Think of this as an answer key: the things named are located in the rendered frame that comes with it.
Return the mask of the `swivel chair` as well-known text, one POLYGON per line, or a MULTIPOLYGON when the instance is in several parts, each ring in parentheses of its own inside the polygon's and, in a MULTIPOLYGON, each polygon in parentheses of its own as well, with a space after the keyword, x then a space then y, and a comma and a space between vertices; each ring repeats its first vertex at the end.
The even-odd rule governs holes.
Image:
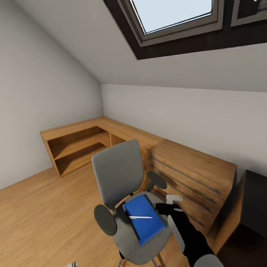
POLYGON ((124 259, 135 265, 144 265, 152 261, 154 267, 158 267, 154 257, 165 247, 172 230, 168 225, 167 216, 160 215, 155 209, 156 203, 164 202, 150 191, 155 185, 160 189, 166 189, 166 182, 157 173, 148 171, 147 176, 151 182, 147 190, 133 194, 141 187, 144 178, 141 150, 136 139, 96 153, 92 156, 92 165, 100 196, 105 204, 95 207, 95 220, 105 234, 112 236, 118 247, 121 256, 118 267, 121 267, 124 259), (165 229, 143 246, 140 245, 122 206, 142 194, 165 225, 165 229), (128 195, 130 197, 115 208, 128 195))

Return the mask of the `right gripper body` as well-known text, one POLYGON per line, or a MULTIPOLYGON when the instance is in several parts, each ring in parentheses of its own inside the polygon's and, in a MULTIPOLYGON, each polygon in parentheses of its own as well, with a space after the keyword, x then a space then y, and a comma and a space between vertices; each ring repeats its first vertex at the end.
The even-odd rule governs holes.
POLYGON ((166 203, 158 203, 158 213, 160 215, 166 215, 167 216, 167 210, 169 207, 179 207, 178 204, 166 204, 166 203))

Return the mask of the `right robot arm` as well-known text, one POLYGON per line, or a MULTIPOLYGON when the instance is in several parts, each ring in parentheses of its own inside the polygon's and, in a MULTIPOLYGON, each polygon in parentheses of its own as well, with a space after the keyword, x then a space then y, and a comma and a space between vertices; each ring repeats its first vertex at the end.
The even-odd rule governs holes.
POLYGON ((156 203, 155 209, 160 215, 167 216, 168 225, 184 256, 187 256, 190 267, 224 267, 203 233, 189 222, 187 214, 178 204, 173 204, 173 201, 182 201, 182 197, 167 195, 166 200, 166 203, 156 203))

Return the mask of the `folder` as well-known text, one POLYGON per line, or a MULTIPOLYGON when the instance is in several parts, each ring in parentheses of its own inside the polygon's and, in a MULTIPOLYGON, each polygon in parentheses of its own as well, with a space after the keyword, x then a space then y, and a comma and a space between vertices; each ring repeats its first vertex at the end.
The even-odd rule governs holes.
POLYGON ((164 223, 143 194, 122 206, 141 246, 145 245, 149 240, 165 229, 164 223), (131 219, 130 217, 151 218, 131 219))

